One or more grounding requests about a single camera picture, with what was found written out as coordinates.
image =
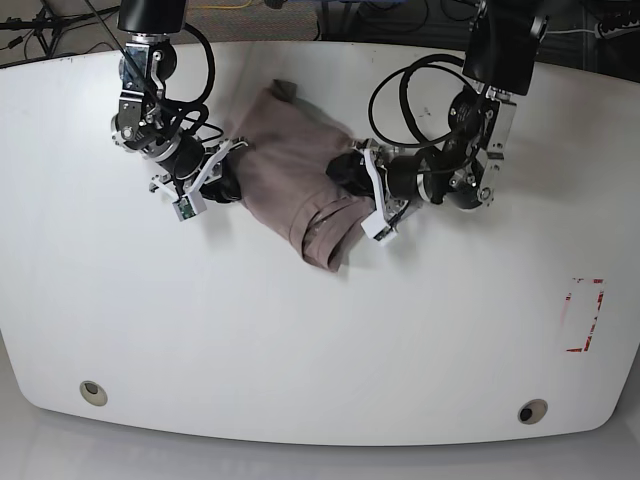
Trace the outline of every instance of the black wire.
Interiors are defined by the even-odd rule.
[[[204,91],[202,94],[195,100],[195,103],[204,103],[207,101],[211,92],[213,91],[213,84],[216,80],[216,61],[213,56],[213,50],[211,49],[211,44],[207,41],[207,37],[205,37],[200,30],[195,28],[193,25],[188,23],[184,24],[185,31],[189,32],[193,35],[201,44],[202,48],[204,48],[204,53],[207,58],[207,84],[204,87]]]
[[[418,170],[418,175],[443,175],[445,173],[453,173],[466,168],[476,159],[475,155],[469,156],[462,164],[457,167],[445,168],[444,170]]]
[[[107,20],[109,20],[111,17],[113,17],[116,13],[118,13],[118,12],[116,11],[116,12],[111,12],[111,13],[109,13],[106,17],[104,17],[104,21],[106,22],[106,21],[107,21]],[[92,25],[98,25],[99,23],[100,23],[100,22],[97,22],[97,21],[96,21],[96,22],[90,22],[90,23],[85,23],[85,24],[83,24],[83,25],[77,25],[77,26],[75,26],[75,27],[71,27],[71,28],[67,28],[67,29],[63,30],[63,31],[62,31],[62,33],[60,33],[60,37],[58,38],[58,45],[60,44],[60,41],[62,40],[62,37],[64,37],[67,33],[72,32],[73,30],[78,30],[78,29],[80,29],[80,28],[91,27]],[[94,47],[93,47],[93,48],[96,48],[98,45],[100,45],[100,44],[104,44],[104,43],[106,43],[107,45],[109,45],[109,47],[111,48],[111,50],[113,50],[113,46],[112,46],[110,43],[107,43],[107,42],[100,42],[99,44],[94,45]],[[75,54],[75,55],[86,55],[87,53],[91,53],[91,51],[92,51],[92,50],[90,50],[90,51],[88,51],[88,52],[85,52],[85,53],[77,53],[77,54]]]
[[[434,63],[448,63],[458,68],[462,68],[464,62],[461,58],[454,57],[449,54],[435,54],[435,55],[427,55],[426,57],[421,58],[417,62],[413,63],[406,72],[403,73],[402,79],[400,80],[399,94],[400,94],[400,110],[402,111],[402,117],[404,118],[409,131],[414,136],[414,138],[418,142],[428,142],[429,139],[423,135],[416,123],[415,116],[411,112],[411,105],[409,104],[409,81],[411,80],[411,76],[422,68],[435,68],[436,70],[445,71],[460,80],[464,83],[468,88],[473,90],[471,84],[464,79],[464,77],[453,70],[450,70],[446,67],[441,67],[439,65],[433,65]]]
[[[105,13],[117,13],[120,10],[120,5],[114,5],[113,7],[103,8],[102,10],[98,10],[100,15],[104,15]],[[56,15],[58,18],[80,18],[83,17],[85,19],[93,18],[93,13],[75,13],[73,15]]]
[[[24,42],[24,37],[25,37],[25,35],[18,35],[16,38],[14,38],[9,43],[7,43],[6,46],[0,48],[0,52],[3,51],[3,50],[11,50],[11,49],[16,48],[18,45],[20,45],[22,42]]]
[[[400,2],[394,2],[391,5],[389,5],[388,7],[381,7],[380,5],[375,4],[373,2],[364,2],[364,4],[369,8],[372,8],[374,10],[378,10],[379,12],[388,12],[388,11],[393,10],[395,8],[398,8],[400,5],[402,5],[402,3],[400,3]]]
[[[376,23],[370,22],[360,12],[358,12],[358,18],[365,25],[368,25],[371,28],[375,28],[376,30],[380,30],[381,32],[387,32],[387,33],[413,33],[413,32],[417,32],[418,30],[422,29],[427,24],[427,21],[429,20],[429,16],[431,14],[431,10],[429,9],[429,1],[428,0],[423,0],[423,1],[424,1],[425,13],[424,13],[424,18],[422,19],[422,22],[420,22],[419,24],[417,24],[417,25],[415,25],[415,26],[413,26],[411,28],[407,28],[405,30],[396,30],[394,28],[387,28],[387,27],[383,27],[381,25],[378,25]]]
[[[462,3],[463,5],[467,5],[469,7],[478,8],[477,0],[451,0],[452,2]]]
[[[145,76],[142,74],[142,72],[140,71],[140,68],[138,67],[138,65],[136,64],[136,62],[133,60],[133,58],[131,58],[131,55],[129,55],[124,48],[122,47],[122,45],[120,44],[120,42],[118,41],[118,39],[115,37],[115,35],[113,34],[113,32],[111,31],[111,29],[107,26],[107,24],[104,22],[104,20],[102,19],[102,17],[100,17],[100,15],[98,15],[98,12],[96,11],[95,7],[91,4],[91,2],[89,0],[84,0],[84,3],[87,5],[87,7],[89,7],[89,9],[91,10],[91,12],[93,13],[93,16],[96,17],[96,20],[98,20],[98,22],[102,25],[102,28],[104,29],[105,33],[111,38],[111,40],[113,41],[113,43],[116,45],[117,49],[120,51],[120,53],[122,54],[122,56],[124,57],[125,61],[127,62],[127,64],[129,65],[129,67],[133,70],[133,73],[135,74],[135,76],[137,77],[137,79],[142,83],[144,90],[149,94],[149,97],[151,98],[151,100],[153,100],[154,103],[156,103],[157,105],[160,106],[160,108],[167,112],[168,114],[176,117],[176,122],[178,121],[178,119],[180,121],[182,120],[187,120],[189,122],[193,122],[194,126],[198,125],[198,126],[203,126],[203,127],[207,127],[207,128],[211,128],[213,130],[219,131],[220,129],[218,127],[216,127],[215,125],[211,125],[207,122],[201,121],[201,119],[198,120],[192,120],[190,118],[187,118],[186,115],[193,112],[195,108],[197,108],[196,105],[193,104],[193,102],[191,102],[190,104],[187,104],[185,102],[179,102],[177,100],[172,101],[171,103],[173,103],[174,105],[189,105],[189,108],[191,108],[191,110],[188,111],[179,111],[179,109],[174,109],[172,108],[170,105],[168,105],[165,102],[161,102],[158,99],[158,96],[156,95],[156,92],[154,91],[154,87],[150,84],[150,82],[145,78]],[[211,45],[208,42],[205,42],[207,44],[207,46],[209,47],[209,49],[211,49]]]
[[[35,30],[31,30],[27,34],[26,38],[24,39],[24,45],[22,47],[22,56],[24,57],[25,60],[29,60],[29,57],[27,56],[27,46],[29,45],[29,40],[31,40],[34,33],[35,33]]]
[[[75,55],[88,55],[89,53],[93,52],[96,48],[101,47],[102,45],[105,45],[105,46],[109,47],[109,50],[113,50],[114,49],[113,46],[110,43],[108,43],[108,42],[100,42],[100,43],[96,43],[93,47],[91,47],[86,52],[76,53]]]
[[[200,140],[200,143],[213,142],[214,140],[218,140],[223,136],[224,136],[224,133],[221,133],[220,135],[216,135],[215,137],[209,137],[209,138],[205,138],[204,140]]]
[[[457,2],[457,3],[471,6],[468,3],[464,3],[464,2]],[[447,17],[449,20],[453,20],[454,22],[468,22],[475,16],[475,13],[472,13],[468,17],[454,17],[449,13],[449,10],[447,9],[447,0],[440,0],[440,10],[442,10],[442,13],[444,14],[445,17]]]
[[[493,11],[493,8],[491,8],[492,2],[490,2],[489,0],[487,1],[487,15],[489,17],[489,56],[490,56],[490,61],[489,64],[491,65],[490,69],[489,69],[489,78],[487,79],[487,81],[484,84],[484,87],[482,88],[482,92],[480,93],[480,95],[478,96],[478,100],[476,101],[476,103],[473,106],[473,111],[477,112],[480,110],[480,108],[482,107],[482,104],[485,101],[485,98],[487,96],[487,93],[489,91],[489,88],[491,87],[491,82],[493,81],[493,72],[495,70],[495,65],[496,65],[496,54],[497,54],[497,48],[498,48],[498,41],[497,41],[497,36],[496,36],[496,21],[495,21],[495,12]],[[378,129],[378,127],[376,126],[375,120],[373,118],[373,107],[375,105],[375,101],[376,98],[378,96],[378,94],[380,93],[380,90],[382,90],[382,88],[389,83],[392,79],[394,79],[395,77],[397,77],[400,74],[403,75],[407,75],[407,78],[410,78],[411,75],[418,70],[419,68],[421,68],[421,63],[424,61],[423,59],[418,60],[417,62],[415,62],[413,65],[410,65],[408,67],[405,68],[401,68],[400,70],[392,73],[391,75],[389,75],[387,78],[385,78],[382,83],[380,85],[378,85],[376,87],[376,89],[373,91],[373,94],[371,95],[371,99],[369,100],[369,109],[368,109],[368,117],[369,117],[369,125],[371,126],[371,129],[375,132],[375,134],[384,142],[390,144],[390,145],[394,145],[396,147],[402,147],[402,148],[426,148],[426,147],[433,147],[436,146],[440,143],[446,142],[447,140],[451,139],[451,138],[455,138],[457,137],[460,132],[462,132],[465,128],[467,128],[467,126],[469,125],[469,123],[474,119],[473,115],[468,115],[467,118],[460,122],[456,128],[454,128],[452,131],[450,131],[449,133],[447,133],[446,135],[443,135],[441,137],[436,138],[435,140],[428,140],[428,141],[419,141],[418,143],[404,143],[404,142],[397,142],[395,140],[391,140],[389,138],[387,138],[386,136],[384,136],[382,134],[382,132],[380,132],[380,130]]]

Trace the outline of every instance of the white table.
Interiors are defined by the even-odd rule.
[[[373,88],[430,52],[216,45],[212,121],[232,130],[282,78],[366,137]],[[168,94],[195,97],[201,51],[178,56]],[[147,191],[155,166],[111,143],[117,64],[102,54],[0,72],[0,329],[34,405],[333,445],[505,440],[609,418],[640,341],[640,86],[539,65],[518,100],[495,204],[425,208],[390,248],[362,241],[331,275],[240,205],[179,224]],[[425,131],[444,132],[459,89],[441,72],[415,75]],[[380,105],[381,128],[410,140],[397,90]],[[584,347],[602,285],[589,351],[567,352]],[[82,399],[85,380],[106,389],[106,406]],[[523,425],[532,399],[549,411]]]

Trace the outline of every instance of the circular hole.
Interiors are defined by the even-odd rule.
[[[521,422],[526,422],[526,421],[530,420],[531,417],[533,417],[533,412],[531,411],[530,408],[523,408],[522,411],[520,412],[520,421]]]
[[[531,400],[518,411],[518,420],[525,425],[535,425],[544,418],[549,405],[544,400]]]
[[[95,383],[85,382],[84,388],[87,389],[91,395],[96,395],[98,393],[98,386]]]
[[[82,382],[80,384],[80,395],[95,407],[103,407],[107,404],[107,392],[95,382]]]

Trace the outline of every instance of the power strip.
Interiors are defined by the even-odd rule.
[[[596,25],[596,37],[605,40],[640,30],[640,10],[631,9],[603,19]]]

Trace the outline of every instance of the fabric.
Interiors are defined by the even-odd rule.
[[[235,134],[251,147],[231,152],[229,165],[253,216],[307,263],[336,272],[374,204],[327,177],[329,162],[350,151],[351,139],[303,114],[290,103],[294,96],[295,85],[279,81],[260,93]]]

